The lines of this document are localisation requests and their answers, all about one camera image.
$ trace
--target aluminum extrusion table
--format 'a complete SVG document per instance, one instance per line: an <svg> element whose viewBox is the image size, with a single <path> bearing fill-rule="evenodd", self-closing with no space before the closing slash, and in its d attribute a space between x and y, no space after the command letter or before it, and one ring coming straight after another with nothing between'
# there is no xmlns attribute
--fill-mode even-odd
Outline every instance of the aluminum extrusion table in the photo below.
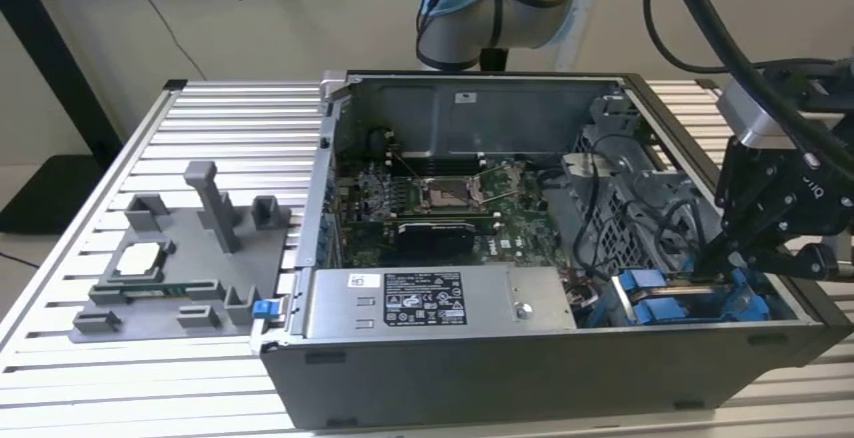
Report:
<svg viewBox="0 0 854 438"><path fill-rule="evenodd" d="M730 130L718 92L654 91L720 163ZM249 337L74 344L67 333L129 223L134 193L198 206L189 160L215 159L235 205L275 194L294 209L281 289L290 289L321 124L318 83L190 82L165 90L101 186L0 324L0 438L314 436L293 427ZM827 291L854 318L854 285ZM385 431L377 437L854 436L854 339L800 369L769 372L714 412ZM350 436L326 434L325 436Z"/></svg>

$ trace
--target blue latch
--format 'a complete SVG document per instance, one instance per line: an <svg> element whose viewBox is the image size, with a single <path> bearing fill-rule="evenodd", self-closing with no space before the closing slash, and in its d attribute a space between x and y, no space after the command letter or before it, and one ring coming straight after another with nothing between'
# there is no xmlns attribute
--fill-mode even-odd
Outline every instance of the blue latch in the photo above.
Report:
<svg viewBox="0 0 854 438"><path fill-rule="evenodd" d="M629 293L645 288L662 288L668 286L668 280L660 270L626 270L620 274L620 284Z"/></svg>
<svg viewBox="0 0 854 438"><path fill-rule="evenodd" d="M638 324L648 325L673 321L676 323L685 319L685 310L680 306L676 298L649 298L634 306Z"/></svg>
<svg viewBox="0 0 854 438"><path fill-rule="evenodd" d="M279 318L279 300L259 300L253 305L253 318L273 320Z"/></svg>

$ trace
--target white wall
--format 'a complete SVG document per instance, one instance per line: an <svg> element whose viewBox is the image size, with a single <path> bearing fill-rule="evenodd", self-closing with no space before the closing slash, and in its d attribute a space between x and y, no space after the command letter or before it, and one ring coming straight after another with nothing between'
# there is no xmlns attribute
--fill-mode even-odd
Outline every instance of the white wall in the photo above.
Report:
<svg viewBox="0 0 854 438"><path fill-rule="evenodd" d="M854 45L854 0L713 0L753 60L845 57ZM684 61L717 65L682 0L654 0L662 39ZM661 58L644 28L641 0L596 0L576 69L686 76Z"/></svg>
<svg viewBox="0 0 854 438"><path fill-rule="evenodd" d="M0 14L0 166L87 153L49 84Z"/></svg>
<svg viewBox="0 0 854 438"><path fill-rule="evenodd" d="M170 78L198 78L146 0L45 0L109 111L131 129ZM210 79L416 69L420 0L154 0ZM512 54L552 70L554 49Z"/></svg>

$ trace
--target silver metal panel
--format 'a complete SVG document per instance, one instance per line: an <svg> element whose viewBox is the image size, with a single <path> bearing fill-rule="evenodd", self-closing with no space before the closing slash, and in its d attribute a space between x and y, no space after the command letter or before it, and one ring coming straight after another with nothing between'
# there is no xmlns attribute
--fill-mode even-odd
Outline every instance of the silver metal panel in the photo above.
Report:
<svg viewBox="0 0 854 438"><path fill-rule="evenodd" d="M652 83L662 96L709 95L693 81ZM182 96L233 96L302 94L317 95L318 85L305 83L197 83L191 82ZM170 95L159 100L169 108ZM717 110L706 114L674 114L689 132L698 127L726 124ZM221 118L201 114L194 120ZM257 120L258 116L237 117ZM182 145L179 156L159 156L139 160L146 143L165 123L158 106L135 133L123 156L93 195L82 214L63 235L59 245L34 277L26 294L0 324L0 337L11 331L11 341L0 351L0 438L45 436L313 436L297 432L282 402L271 389L261 361L251 355L249 338L159 340L122 343L73 344L65 333L42 335L30 327L63 328L53 325L57 310L79 306L94 275L103 268L103 258L79 258L81 253L98 257L101 248L109 251L110 235L105 231L127 228L125 216L110 205L119 194L119 184L134 170L135 175L177 175L181 171L159 171L177 166L177 161L194 158L227 159L239 167L243 160L261 163L281 160L313 160L314 149L301 156L283 151L258 149L261 145ZM215 128L197 128L214 131ZM710 154L720 163L722 153ZM263 171L221 170L235 173ZM282 163L270 165L274 168ZM295 208L293 222L299 222L305 205ZM85 276L67 278L58 269L81 272ZM291 289L293 273L285 272L281 290ZM827 283L823 288L837 303L854 315L854 285ZM841 437L854 430L854 337L833 348L804 368L786 368L766 373L714 412L666 413L645 416L620 416L516 423L485 426L414 429L384 432L381 435L406 435L408 438L466 437L544 437L544 436L640 436L692 438L742 437ZM325 436L355 436L347 433Z"/></svg>
<svg viewBox="0 0 854 438"><path fill-rule="evenodd" d="M525 335L532 332L576 328L561 277L553 268L516 268L508 265L430 268L436 273L460 273L465 325L385 326L384 276L421 273L424 268L321 270L311 289L307 338L422 337L428 339ZM380 287L351 287L350 275L374 275ZM517 314L528 305L530 316ZM406 315L401 308L394 314ZM365 320L374 326L361 327Z"/></svg>

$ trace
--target gray holder post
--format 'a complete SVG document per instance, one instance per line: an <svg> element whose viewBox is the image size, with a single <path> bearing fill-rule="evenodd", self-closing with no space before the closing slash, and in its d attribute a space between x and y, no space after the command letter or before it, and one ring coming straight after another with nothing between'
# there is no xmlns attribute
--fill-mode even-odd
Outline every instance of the gray holder post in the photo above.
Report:
<svg viewBox="0 0 854 438"><path fill-rule="evenodd" d="M289 227L291 209L279 206L275 196L257 196L253 200L251 213L257 230L275 230Z"/></svg>
<svg viewBox="0 0 854 438"><path fill-rule="evenodd" d="M161 230L157 215L169 215L163 199L158 193L134 195L131 203L125 210L125 217L129 219L131 228L137 233L147 233Z"/></svg>
<svg viewBox="0 0 854 438"><path fill-rule="evenodd" d="M253 323L253 305L262 299L258 288L253 287L246 297L246 301L241 299L238 290L233 286L226 294L226 313L235 325L250 325Z"/></svg>
<svg viewBox="0 0 854 438"><path fill-rule="evenodd" d="M182 306L178 309L178 322L187 328L217 328L221 326L219 317L210 305Z"/></svg>
<svg viewBox="0 0 854 438"><path fill-rule="evenodd" d="M215 176L217 164L213 161L191 161L187 165L185 181L195 188L202 199L202 207L207 216L203 224L210 225L214 229L223 253L234 253L241 249L241 240L234 230L234 209L229 206L229 196L221 196L217 183L214 183Z"/></svg>

